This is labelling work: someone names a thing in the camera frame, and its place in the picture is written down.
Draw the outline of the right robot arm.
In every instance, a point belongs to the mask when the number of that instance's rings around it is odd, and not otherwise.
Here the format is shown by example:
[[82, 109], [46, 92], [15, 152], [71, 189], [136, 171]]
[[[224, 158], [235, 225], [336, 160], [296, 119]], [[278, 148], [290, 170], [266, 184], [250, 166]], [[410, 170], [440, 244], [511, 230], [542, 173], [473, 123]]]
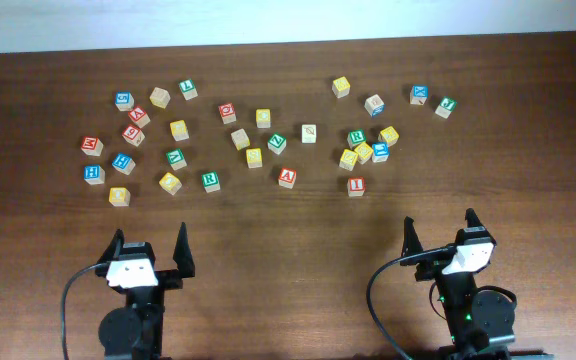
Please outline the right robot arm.
[[500, 287], [476, 285], [474, 276], [490, 264], [497, 242], [473, 209], [466, 210], [465, 221], [452, 243], [425, 250], [414, 220], [405, 218], [402, 264], [414, 266], [415, 279], [431, 281], [438, 290], [453, 342], [443, 349], [444, 358], [509, 359], [517, 297]]

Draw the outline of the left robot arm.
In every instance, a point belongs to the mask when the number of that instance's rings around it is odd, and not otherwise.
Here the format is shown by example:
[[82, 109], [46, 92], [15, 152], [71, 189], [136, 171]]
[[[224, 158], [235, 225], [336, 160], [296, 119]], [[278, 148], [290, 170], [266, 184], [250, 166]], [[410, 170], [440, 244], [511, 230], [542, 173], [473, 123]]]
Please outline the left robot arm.
[[187, 227], [179, 229], [172, 255], [174, 269], [157, 270], [148, 242], [128, 243], [117, 230], [97, 264], [95, 275], [125, 297], [125, 305], [100, 322], [98, 337], [106, 359], [156, 360], [162, 357], [165, 293], [183, 288], [195, 276]]

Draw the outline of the red I block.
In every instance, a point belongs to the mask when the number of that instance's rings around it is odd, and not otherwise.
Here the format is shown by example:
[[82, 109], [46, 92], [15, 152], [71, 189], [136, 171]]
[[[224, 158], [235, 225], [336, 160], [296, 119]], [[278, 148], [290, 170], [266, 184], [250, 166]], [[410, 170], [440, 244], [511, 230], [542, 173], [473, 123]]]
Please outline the red I block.
[[347, 181], [347, 193], [349, 197], [363, 196], [366, 191], [366, 182], [363, 177], [351, 177]]

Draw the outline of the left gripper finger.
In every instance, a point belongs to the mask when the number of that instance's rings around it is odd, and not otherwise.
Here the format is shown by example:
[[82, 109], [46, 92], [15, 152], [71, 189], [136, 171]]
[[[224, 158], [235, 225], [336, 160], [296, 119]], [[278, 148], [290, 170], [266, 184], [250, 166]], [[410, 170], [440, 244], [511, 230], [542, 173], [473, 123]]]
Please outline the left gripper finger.
[[179, 229], [173, 253], [173, 260], [177, 265], [181, 278], [192, 278], [195, 276], [195, 264], [188, 242], [187, 226], [185, 222], [181, 224]]
[[108, 247], [104, 250], [97, 263], [109, 263], [116, 259], [119, 256], [124, 243], [124, 233], [121, 229], [117, 229]]

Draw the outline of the yellow C block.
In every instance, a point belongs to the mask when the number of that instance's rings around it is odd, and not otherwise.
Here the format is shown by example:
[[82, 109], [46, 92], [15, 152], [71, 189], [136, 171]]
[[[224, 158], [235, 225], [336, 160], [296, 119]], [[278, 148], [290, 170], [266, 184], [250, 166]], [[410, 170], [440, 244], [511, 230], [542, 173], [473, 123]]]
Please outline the yellow C block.
[[270, 128], [271, 111], [269, 109], [257, 109], [255, 111], [255, 121], [258, 128]]

